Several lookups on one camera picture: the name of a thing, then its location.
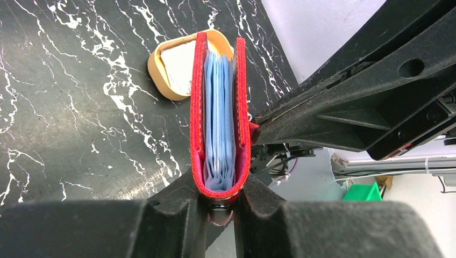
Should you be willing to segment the tan oval card tray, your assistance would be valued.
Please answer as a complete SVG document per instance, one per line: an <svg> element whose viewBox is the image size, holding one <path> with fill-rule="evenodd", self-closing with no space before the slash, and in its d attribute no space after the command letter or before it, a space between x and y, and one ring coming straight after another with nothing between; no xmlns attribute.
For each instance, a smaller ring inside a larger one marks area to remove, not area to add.
<svg viewBox="0 0 456 258"><path fill-rule="evenodd" d="M169 86L169 80L166 74L166 70L164 68L164 64L161 59L161 51L164 49L169 49L174 46L183 44L185 42L189 42L192 40L196 41L197 34L193 33L190 35L181 36L178 38L166 40L155 48L152 54L149 56L147 61L147 69L150 77L152 78L155 86L159 90L159 92L166 98L172 101L181 101L183 99L188 98L189 96L180 96L174 90L172 90Z"/></svg>

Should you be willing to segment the cards in tray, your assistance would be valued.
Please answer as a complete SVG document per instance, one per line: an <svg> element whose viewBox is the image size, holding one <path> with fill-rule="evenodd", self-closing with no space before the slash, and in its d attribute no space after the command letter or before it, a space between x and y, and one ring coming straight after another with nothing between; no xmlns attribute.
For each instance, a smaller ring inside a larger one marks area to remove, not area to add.
<svg viewBox="0 0 456 258"><path fill-rule="evenodd" d="M161 51L169 86L180 96L189 96L193 76L196 41L192 40Z"/></svg>

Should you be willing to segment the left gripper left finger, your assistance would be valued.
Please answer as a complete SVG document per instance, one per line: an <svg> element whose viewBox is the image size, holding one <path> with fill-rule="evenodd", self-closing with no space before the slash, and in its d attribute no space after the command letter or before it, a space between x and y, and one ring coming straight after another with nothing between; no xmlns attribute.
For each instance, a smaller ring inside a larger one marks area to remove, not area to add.
<svg viewBox="0 0 456 258"><path fill-rule="evenodd" d="M190 171L149 199L27 202L1 214L1 257L204 257Z"/></svg>

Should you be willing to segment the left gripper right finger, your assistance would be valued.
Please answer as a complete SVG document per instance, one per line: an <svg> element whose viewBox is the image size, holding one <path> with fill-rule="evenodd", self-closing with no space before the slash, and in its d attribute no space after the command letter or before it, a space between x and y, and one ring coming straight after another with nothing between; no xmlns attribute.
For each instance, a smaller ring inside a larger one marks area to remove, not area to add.
<svg viewBox="0 0 456 258"><path fill-rule="evenodd" d="M238 257L442 257L400 202L289 202L250 176L234 207Z"/></svg>

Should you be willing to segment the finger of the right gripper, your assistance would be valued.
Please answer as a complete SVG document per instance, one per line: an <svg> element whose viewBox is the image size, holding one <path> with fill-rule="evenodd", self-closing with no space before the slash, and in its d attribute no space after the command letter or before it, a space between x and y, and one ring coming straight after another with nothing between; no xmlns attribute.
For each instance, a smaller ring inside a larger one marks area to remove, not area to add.
<svg viewBox="0 0 456 258"><path fill-rule="evenodd" d="M455 128L455 8L381 59L359 62L254 117L256 144L305 144L374 160Z"/></svg>
<svg viewBox="0 0 456 258"><path fill-rule="evenodd" d="M319 81L407 42L455 1L263 1L296 77L292 91L260 112L269 118Z"/></svg>

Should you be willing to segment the green plastic bin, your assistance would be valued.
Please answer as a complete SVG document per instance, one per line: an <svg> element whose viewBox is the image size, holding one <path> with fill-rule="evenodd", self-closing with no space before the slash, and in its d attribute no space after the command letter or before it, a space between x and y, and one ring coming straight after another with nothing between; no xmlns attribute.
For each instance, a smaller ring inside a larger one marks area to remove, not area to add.
<svg viewBox="0 0 456 258"><path fill-rule="evenodd" d="M376 182L372 185L353 184L344 196L343 201L380 202L382 197Z"/></svg>

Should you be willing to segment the red leather card holder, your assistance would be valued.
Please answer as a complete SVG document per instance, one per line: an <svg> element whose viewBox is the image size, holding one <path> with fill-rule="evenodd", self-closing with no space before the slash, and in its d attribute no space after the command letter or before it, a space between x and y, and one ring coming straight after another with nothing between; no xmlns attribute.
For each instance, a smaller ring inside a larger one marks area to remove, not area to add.
<svg viewBox="0 0 456 258"><path fill-rule="evenodd" d="M252 136L248 118L246 44L238 38L224 54L196 35L190 96L190 153L194 182L208 206L208 220L227 224L251 167Z"/></svg>

